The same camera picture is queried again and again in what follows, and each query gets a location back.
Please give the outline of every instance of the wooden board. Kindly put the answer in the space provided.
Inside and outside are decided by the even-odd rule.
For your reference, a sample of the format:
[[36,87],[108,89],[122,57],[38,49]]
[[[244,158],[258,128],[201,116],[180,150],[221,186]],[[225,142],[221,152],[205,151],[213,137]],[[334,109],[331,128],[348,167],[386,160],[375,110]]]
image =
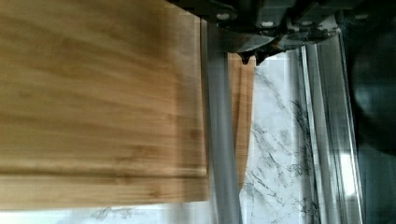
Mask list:
[[199,27],[159,0],[0,0],[0,208],[206,200]]

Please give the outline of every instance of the wooden cutting board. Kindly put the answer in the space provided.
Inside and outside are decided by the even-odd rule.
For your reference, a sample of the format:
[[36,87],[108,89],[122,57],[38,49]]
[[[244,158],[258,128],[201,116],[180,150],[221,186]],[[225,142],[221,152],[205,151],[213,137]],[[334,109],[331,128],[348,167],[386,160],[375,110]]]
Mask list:
[[[0,0],[0,209],[207,200],[199,29],[160,0]],[[253,70],[230,55],[241,184]]]

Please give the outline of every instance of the wooden strip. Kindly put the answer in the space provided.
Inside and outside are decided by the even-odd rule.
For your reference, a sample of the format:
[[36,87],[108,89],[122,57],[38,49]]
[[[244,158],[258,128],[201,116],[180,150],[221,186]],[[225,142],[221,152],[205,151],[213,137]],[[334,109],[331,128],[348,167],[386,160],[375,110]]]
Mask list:
[[6,193],[0,194],[0,209],[180,203],[186,198],[203,201],[207,197],[206,185],[205,179],[194,178],[1,175],[0,192]]
[[255,60],[253,58],[243,65],[237,54],[229,54],[228,58],[233,100],[233,139],[239,187],[242,188],[248,162]]

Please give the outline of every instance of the gray marble veining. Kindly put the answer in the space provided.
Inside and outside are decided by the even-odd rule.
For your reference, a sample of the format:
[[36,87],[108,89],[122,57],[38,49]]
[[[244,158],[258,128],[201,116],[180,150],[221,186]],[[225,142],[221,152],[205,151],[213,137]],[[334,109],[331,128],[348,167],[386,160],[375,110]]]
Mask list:
[[241,202],[246,224],[319,223],[297,52],[257,67],[253,119]]

